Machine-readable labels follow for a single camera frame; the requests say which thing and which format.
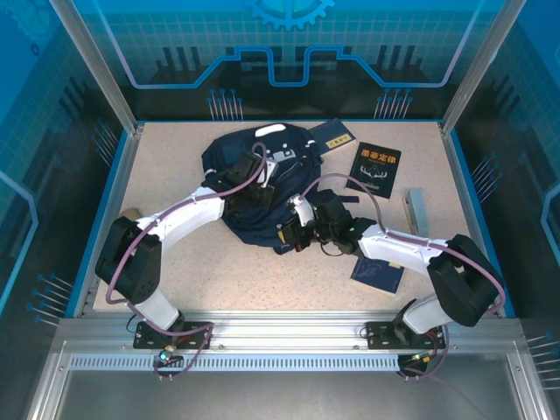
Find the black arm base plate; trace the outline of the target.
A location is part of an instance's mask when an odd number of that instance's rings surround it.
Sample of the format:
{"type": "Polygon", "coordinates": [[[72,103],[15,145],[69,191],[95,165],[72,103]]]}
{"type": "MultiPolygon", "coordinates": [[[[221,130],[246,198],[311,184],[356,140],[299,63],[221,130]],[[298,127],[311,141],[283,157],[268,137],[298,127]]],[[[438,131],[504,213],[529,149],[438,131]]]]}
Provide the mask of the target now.
{"type": "Polygon", "coordinates": [[[370,350],[429,350],[446,348],[442,327],[416,333],[405,324],[371,321],[365,324],[367,346],[370,350]]]}
{"type": "Polygon", "coordinates": [[[179,350],[195,350],[200,347],[202,341],[207,337],[207,333],[208,330],[205,328],[186,336],[172,337],[157,332],[142,321],[136,325],[132,346],[134,349],[140,350],[163,350],[165,347],[174,345],[179,350]]]}

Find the grey pencil case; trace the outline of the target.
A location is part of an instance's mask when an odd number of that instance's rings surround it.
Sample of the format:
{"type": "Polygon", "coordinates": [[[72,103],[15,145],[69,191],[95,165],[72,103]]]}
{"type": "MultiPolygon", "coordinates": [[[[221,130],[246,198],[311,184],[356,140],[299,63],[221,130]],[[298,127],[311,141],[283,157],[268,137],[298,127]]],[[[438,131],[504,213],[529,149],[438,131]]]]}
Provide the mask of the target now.
{"type": "Polygon", "coordinates": [[[424,196],[420,189],[409,189],[402,198],[404,212],[413,235],[428,237],[430,225],[424,196]]]}

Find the aluminium front rail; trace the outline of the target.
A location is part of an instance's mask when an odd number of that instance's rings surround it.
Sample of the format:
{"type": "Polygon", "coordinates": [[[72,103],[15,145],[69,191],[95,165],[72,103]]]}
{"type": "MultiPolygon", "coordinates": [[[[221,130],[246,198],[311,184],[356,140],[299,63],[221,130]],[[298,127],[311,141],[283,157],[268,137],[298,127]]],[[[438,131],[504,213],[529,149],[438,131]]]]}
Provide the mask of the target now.
{"type": "MultiPolygon", "coordinates": [[[[214,324],[213,354],[364,354],[363,326],[390,321],[395,311],[185,311],[191,321],[214,324]]],[[[132,335],[125,330],[124,311],[93,312],[59,322],[54,353],[132,352],[132,335]]],[[[475,327],[448,326],[451,355],[527,352],[517,318],[482,318],[475,327]]]]}

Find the aluminium side rail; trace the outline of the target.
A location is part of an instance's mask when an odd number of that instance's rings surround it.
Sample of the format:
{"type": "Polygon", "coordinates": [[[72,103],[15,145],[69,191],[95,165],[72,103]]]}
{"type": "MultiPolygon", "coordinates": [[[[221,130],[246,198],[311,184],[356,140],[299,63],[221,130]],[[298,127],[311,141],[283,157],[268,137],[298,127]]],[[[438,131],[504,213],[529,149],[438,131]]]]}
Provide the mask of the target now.
{"type": "Polygon", "coordinates": [[[453,130],[450,134],[442,134],[442,140],[458,190],[469,235],[498,274],[503,276],[459,138],[453,130]]]}
{"type": "Polygon", "coordinates": [[[126,131],[122,133],[66,306],[67,319],[81,316],[90,289],[98,283],[95,265],[110,225],[121,209],[141,135],[131,135],[126,131]]]}

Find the black book with antlers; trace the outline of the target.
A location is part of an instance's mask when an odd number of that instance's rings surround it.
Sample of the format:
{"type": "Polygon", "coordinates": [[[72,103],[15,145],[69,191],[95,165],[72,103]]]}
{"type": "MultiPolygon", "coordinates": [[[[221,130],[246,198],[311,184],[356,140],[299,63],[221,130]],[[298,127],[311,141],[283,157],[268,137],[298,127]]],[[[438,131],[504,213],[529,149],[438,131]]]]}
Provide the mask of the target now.
{"type": "Polygon", "coordinates": [[[360,181],[373,195],[389,199],[401,156],[399,150],[360,142],[349,176],[360,181]]]}

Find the navy blue backpack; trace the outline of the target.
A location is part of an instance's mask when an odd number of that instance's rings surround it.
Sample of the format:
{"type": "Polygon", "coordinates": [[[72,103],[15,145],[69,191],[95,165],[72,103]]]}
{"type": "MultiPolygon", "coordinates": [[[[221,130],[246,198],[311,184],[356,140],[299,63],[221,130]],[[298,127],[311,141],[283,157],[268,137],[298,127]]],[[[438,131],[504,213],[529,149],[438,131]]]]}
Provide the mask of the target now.
{"type": "Polygon", "coordinates": [[[323,158],[308,129],[288,123],[277,123],[260,128],[243,129],[215,139],[202,153],[206,175],[232,168],[243,152],[256,152],[261,157],[273,158],[278,170],[269,184],[276,188],[268,211],[252,207],[222,216],[224,223],[244,243],[274,249],[279,254],[294,250],[284,245],[277,235],[277,225],[289,221],[293,214],[287,200],[301,194],[312,203],[318,192],[323,158]]]}

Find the blue book wide yellow label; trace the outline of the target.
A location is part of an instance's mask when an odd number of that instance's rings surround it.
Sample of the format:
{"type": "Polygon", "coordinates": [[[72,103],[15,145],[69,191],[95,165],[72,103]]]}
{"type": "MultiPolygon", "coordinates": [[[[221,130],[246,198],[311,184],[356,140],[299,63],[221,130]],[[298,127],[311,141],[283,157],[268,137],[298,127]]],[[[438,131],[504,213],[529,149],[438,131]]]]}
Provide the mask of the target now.
{"type": "Polygon", "coordinates": [[[339,118],[310,128],[309,132],[321,156],[355,140],[355,135],[339,118]]]}

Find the aluminium frame post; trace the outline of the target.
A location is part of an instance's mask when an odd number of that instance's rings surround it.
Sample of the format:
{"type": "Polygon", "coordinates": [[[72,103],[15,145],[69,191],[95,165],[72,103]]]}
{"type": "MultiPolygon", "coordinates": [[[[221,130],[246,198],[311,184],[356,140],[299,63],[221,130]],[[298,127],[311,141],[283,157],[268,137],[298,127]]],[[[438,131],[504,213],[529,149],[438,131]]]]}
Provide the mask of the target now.
{"type": "Polygon", "coordinates": [[[64,26],[74,46],[83,58],[89,72],[97,82],[119,123],[132,136],[137,133],[137,119],[134,117],[123,92],[102,56],[91,32],[72,0],[48,0],[64,26]]]}
{"type": "Polygon", "coordinates": [[[503,42],[513,27],[527,0],[504,0],[490,26],[472,64],[453,96],[441,122],[441,133],[448,137],[472,99],[487,69],[494,62],[503,42]]]}

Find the grey metal panel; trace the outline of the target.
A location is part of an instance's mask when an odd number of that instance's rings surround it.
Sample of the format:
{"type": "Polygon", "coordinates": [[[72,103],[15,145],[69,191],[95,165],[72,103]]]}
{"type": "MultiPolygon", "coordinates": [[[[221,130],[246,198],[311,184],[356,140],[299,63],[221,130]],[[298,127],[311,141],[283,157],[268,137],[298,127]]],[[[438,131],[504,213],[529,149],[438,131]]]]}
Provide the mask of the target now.
{"type": "Polygon", "coordinates": [[[56,420],[522,420],[501,365],[387,373],[72,373],[56,420]]]}

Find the blue book with bird drawing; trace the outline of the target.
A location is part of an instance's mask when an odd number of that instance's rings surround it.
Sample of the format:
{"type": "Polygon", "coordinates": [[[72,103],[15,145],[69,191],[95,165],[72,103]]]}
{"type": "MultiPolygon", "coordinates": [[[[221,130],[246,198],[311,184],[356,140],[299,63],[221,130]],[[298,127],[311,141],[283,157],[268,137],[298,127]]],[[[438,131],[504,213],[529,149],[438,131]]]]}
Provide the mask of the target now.
{"type": "Polygon", "coordinates": [[[395,296],[403,278],[404,267],[384,260],[359,258],[351,278],[389,296],[395,296]]]}

